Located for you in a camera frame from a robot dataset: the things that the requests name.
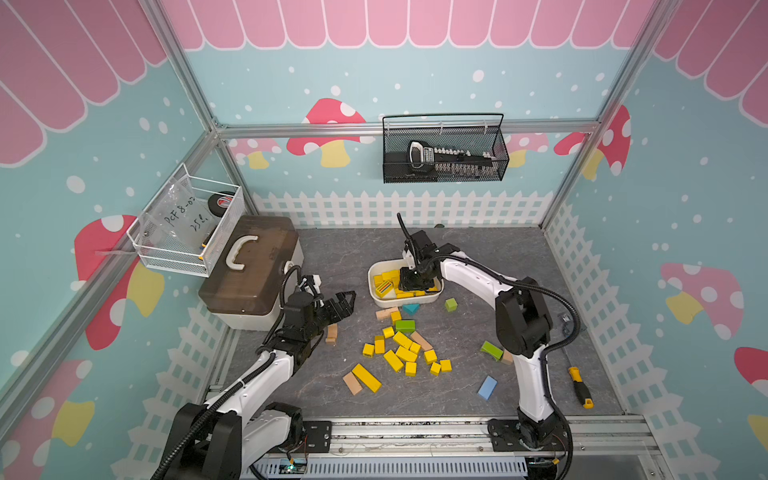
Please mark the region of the white oval plastic tub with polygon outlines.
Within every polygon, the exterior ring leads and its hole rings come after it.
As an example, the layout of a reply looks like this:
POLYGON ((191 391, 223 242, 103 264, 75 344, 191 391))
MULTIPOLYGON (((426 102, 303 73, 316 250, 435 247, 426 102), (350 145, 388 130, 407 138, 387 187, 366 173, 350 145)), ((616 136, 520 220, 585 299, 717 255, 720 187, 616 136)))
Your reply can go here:
POLYGON ((405 291, 400 288, 400 270, 407 268, 405 260, 387 260, 373 264, 368 270, 368 289, 374 302, 381 308, 436 301, 444 289, 441 280, 426 290, 405 291))

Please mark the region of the rainbow striped block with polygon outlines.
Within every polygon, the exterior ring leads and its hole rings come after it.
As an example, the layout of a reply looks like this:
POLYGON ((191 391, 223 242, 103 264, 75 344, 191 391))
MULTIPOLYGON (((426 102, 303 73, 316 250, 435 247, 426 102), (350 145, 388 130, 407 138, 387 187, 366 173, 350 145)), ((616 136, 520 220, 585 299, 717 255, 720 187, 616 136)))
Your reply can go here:
POLYGON ((387 298, 395 291, 395 286, 391 280, 386 280, 375 285, 375 293, 378 298, 387 298))

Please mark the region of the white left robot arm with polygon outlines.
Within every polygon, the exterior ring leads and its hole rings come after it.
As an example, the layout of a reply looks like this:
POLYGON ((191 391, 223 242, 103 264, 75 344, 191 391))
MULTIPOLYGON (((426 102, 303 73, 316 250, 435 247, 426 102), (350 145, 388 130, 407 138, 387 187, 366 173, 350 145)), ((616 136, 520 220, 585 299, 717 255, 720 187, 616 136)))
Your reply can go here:
POLYGON ((188 403, 175 415, 155 479, 238 479, 266 453, 287 453, 306 441, 302 411, 271 401, 272 393, 310 358, 328 327, 350 317, 353 290, 330 297, 317 275, 289 267, 278 291, 278 315, 256 351, 254 364, 224 391, 203 403, 188 403))

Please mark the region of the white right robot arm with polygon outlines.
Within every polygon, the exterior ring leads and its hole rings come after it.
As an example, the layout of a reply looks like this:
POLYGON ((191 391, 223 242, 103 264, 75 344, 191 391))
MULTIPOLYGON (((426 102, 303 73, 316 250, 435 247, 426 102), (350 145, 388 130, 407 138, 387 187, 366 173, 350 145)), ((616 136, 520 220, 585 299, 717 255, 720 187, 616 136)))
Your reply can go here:
POLYGON ((411 234, 402 216, 396 218, 405 236, 403 259, 407 263, 401 269, 399 288, 425 291, 440 279, 465 288, 493 308, 497 339, 512 354, 516 370, 520 441, 529 450, 542 449, 558 428, 568 426, 552 395, 547 356, 578 336, 573 331, 550 343, 554 323, 545 299, 560 302, 572 315, 577 312, 562 295, 534 279, 502 275, 452 244, 437 246, 423 230, 411 234))

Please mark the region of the brown small block left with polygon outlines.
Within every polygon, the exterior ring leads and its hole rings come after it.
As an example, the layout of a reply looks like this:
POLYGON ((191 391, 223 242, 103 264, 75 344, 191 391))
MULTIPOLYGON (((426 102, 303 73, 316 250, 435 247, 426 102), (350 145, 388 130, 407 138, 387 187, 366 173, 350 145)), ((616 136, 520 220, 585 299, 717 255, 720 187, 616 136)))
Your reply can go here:
POLYGON ((337 339, 338 339, 338 325, 331 324, 327 327, 325 342, 327 344, 335 345, 337 342, 337 339))

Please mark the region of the teal triangular block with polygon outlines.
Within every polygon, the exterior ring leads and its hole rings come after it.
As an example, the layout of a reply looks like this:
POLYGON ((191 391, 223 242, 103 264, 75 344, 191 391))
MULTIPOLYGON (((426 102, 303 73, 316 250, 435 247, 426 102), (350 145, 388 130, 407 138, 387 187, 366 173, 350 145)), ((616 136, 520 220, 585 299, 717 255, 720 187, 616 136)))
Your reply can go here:
POLYGON ((401 310, 409 315, 415 314, 420 309, 420 304, 405 304, 401 306, 401 310))

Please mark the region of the brown lidded storage box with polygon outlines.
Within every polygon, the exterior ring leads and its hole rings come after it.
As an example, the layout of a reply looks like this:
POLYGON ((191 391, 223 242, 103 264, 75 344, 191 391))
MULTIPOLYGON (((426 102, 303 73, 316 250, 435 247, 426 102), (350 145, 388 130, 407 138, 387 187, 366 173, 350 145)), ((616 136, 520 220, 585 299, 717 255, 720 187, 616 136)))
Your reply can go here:
POLYGON ((266 332, 278 317, 285 269, 303 260, 289 218, 244 215, 198 296, 230 328, 266 332))

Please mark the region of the tan long block near tub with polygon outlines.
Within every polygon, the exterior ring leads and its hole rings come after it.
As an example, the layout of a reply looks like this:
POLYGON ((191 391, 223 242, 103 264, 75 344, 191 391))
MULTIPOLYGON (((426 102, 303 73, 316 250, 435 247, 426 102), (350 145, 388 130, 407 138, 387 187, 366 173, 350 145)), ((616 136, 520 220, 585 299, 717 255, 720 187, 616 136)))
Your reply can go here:
POLYGON ((392 308, 388 308, 388 309, 384 309, 384 310, 379 310, 379 311, 376 312, 376 318, 378 320, 384 320, 384 319, 387 319, 387 318, 391 318, 391 315, 393 313, 398 313, 398 312, 399 312, 399 308, 398 307, 392 307, 392 308))

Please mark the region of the green rectangular block centre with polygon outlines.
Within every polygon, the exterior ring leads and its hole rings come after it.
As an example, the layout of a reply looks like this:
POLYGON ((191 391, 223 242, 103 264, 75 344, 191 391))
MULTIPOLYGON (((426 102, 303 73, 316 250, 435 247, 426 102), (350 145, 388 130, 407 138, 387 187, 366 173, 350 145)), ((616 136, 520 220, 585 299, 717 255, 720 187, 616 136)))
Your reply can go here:
POLYGON ((404 334, 412 334, 416 330, 414 320, 398 320, 394 323, 395 330, 404 334))

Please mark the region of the tan wooden block bottom left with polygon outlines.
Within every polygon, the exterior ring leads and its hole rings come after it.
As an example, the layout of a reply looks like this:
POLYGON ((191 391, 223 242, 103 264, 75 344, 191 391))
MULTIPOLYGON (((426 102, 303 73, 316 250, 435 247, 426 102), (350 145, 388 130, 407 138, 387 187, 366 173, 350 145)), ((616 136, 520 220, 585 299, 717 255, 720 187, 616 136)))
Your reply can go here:
POLYGON ((344 375, 343 381, 352 395, 358 395, 359 393, 362 392, 363 387, 359 382, 359 380, 357 379, 357 377, 352 372, 349 372, 346 375, 344 375))

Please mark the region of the tan slanted block centre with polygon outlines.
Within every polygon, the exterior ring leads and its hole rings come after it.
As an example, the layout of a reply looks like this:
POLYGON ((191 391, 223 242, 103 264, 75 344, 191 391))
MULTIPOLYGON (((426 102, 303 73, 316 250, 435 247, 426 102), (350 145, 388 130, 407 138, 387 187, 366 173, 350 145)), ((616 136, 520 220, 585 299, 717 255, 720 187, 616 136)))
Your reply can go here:
POLYGON ((433 349, 433 346, 422 335, 420 335, 416 331, 414 331, 410 335, 410 338, 411 338, 412 341, 414 341, 415 343, 419 344, 421 346, 421 349, 424 350, 424 351, 429 351, 429 350, 433 349))

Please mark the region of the long yellow block bottom left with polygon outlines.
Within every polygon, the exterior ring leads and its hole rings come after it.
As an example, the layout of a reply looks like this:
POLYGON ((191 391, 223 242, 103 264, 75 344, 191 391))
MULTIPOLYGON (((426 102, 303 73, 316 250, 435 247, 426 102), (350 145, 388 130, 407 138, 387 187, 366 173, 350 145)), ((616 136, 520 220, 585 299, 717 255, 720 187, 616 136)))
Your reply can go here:
POLYGON ((382 383, 361 364, 355 365, 353 367, 352 373, 366 388, 371 390, 373 393, 377 393, 382 386, 382 383))

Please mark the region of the green slanted block right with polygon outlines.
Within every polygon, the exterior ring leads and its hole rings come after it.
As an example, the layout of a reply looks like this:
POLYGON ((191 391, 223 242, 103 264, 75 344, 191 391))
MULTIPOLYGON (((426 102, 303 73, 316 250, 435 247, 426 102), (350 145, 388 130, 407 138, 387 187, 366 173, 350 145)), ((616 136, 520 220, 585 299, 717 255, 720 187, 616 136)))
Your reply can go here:
POLYGON ((484 341, 480 351, 490 355, 495 361, 500 361, 504 355, 503 350, 489 341, 484 341))

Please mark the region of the black tape roll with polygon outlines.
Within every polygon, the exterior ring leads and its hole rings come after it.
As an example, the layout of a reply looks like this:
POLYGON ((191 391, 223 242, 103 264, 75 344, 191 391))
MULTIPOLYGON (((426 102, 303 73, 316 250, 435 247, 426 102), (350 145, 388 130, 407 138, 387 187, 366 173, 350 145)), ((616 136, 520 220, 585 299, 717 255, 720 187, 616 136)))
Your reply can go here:
POLYGON ((229 209, 233 199, 234 192, 225 191, 212 194, 207 200, 207 206, 212 215, 222 218, 229 209))

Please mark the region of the light blue block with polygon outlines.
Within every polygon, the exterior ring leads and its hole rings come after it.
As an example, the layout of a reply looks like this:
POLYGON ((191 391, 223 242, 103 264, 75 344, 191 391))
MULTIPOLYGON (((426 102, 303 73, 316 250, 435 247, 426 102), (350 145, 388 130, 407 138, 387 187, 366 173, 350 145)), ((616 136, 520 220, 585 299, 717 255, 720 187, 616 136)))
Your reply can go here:
POLYGON ((477 395, 482 399, 488 401, 493 394, 498 382, 491 376, 486 376, 483 380, 480 388, 477 391, 477 395))

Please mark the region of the yellow black screwdriver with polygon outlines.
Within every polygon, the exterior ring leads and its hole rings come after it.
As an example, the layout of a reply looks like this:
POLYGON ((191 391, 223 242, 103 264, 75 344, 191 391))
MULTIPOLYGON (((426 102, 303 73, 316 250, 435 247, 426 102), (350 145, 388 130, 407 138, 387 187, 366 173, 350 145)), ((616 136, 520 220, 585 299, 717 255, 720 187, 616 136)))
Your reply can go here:
POLYGON ((580 369, 573 363, 566 349, 563 349, 563 354, 568 363, 568 374, 572 380, 577 400, 584 409, 593 409, 595 404, 591 392, 583 380, 580 369))

